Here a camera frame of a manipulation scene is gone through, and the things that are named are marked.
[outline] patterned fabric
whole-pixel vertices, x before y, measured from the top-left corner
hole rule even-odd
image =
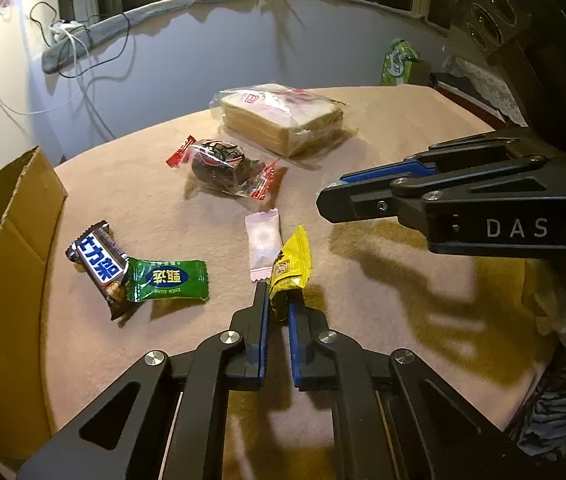
[[[523,424],[509,436],[539,463],[556,462],[566,456],[566,364],[554,384],[525,413]]]

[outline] green package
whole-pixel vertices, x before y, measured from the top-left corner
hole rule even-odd
[[[205,262],[153,262],[128,257],[128,300],[137,303],[163,298],[207,300]]]

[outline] table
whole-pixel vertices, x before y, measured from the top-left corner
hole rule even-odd
[[[275,205],[282,237],[303,224],[313,252],[306,303],[324,310],[331,328],[364,348],[412,349],[503,428],[554,347],[553,339],[537,334],[533,313],[521,303],[523,261],[431,254],[421,234],[392,219],[332,225],[315,205],[317,190],[341,174],[491,128],[429,88],[317,92],[347,102],[346,121],[359,132],[318,160],[281,161],[287,169]],[[57,168],[68,199],[50,259],[41,340],[52,431],[145,352],[192,350],[252,303],[243,222],[251,211],[229,196],[185,198],[186,172],[165,164],[188,135],[228,138],[217,126],[209,111],[198,112]],[[147,302],[129,319],[110,321],[97,288],[64,255],[75,237],[102,219],[130,255],[207,261],[210,300]],[[268,353],[263,389],[230,395],[223,478],[333,478],[329,397],[294,390],[287,328],[273,327]]]

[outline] red wrapper end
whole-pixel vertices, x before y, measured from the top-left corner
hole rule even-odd
[[[259,176],[258,183],[254,190],[250,193],[251,198],[255,198],[256,200],[264,200],[265,195],[268,192],[269,186],[271,186],[272,181],[274,181],[274,167],[276,166],[276,162],[268,164],[263,168],[261,175]]]
[[[167,165],[170,166],[170,168],[175,168],[183,162],[186,162],[188,160],[188,148],[196,141],[197,139],[194,137],[188,136],[188,139],[183,142],[183,145],[177,150],[177,152],[166,160]]]

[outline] cardboard box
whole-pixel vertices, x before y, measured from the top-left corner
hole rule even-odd
[[[40,148],[0,171],[0,458],[49,439],[40,359],[48,255],[66,190]]]

